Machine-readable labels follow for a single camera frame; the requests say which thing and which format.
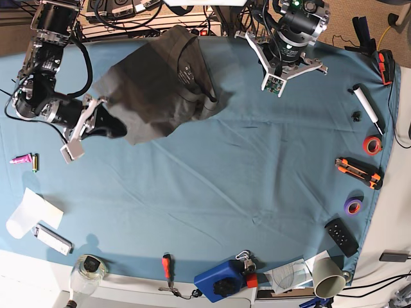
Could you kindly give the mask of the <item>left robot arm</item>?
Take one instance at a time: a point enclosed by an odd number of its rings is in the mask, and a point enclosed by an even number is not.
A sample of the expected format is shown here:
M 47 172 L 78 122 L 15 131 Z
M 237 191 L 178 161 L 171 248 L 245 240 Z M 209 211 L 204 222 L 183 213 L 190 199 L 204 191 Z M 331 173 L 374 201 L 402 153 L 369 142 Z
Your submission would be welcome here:
M 306 57 L 305 49 L 315 45 L 330 20 L 325 1 L 264 1 L 251 11 L 253 19 L 268 35 L 263 40 L 249 31 L 237 31 L 258 56 L 265 72 L 262 89 L 279 90 L 288 80 L 310 71 L 328 73 L 318 59 Z

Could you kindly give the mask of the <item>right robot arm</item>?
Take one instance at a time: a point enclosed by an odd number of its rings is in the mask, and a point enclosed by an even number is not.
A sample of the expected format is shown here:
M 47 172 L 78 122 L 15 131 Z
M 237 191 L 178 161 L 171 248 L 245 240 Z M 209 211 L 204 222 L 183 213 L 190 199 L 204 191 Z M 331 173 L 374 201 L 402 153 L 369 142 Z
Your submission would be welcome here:
M 116 139 L 127 134 L 126 126 L 103 106 L 105 98 L 93 100 L 86 95 L 93 73 L 90 56 L 76 30 L 81 9 L 79 1 L 41 1 L 31 23 L 35 36 L 6 102 L 6 106 L 15 109 L 14 120 L 44 123 L 57 132 L 64 144 L 86 111 L 90 115 L 80 125 L 81 139 L 95 135 Z M 63 94 L 55 91 L 56 74 L 69 43 L 83 54 L 87 80 L 79 91 Z

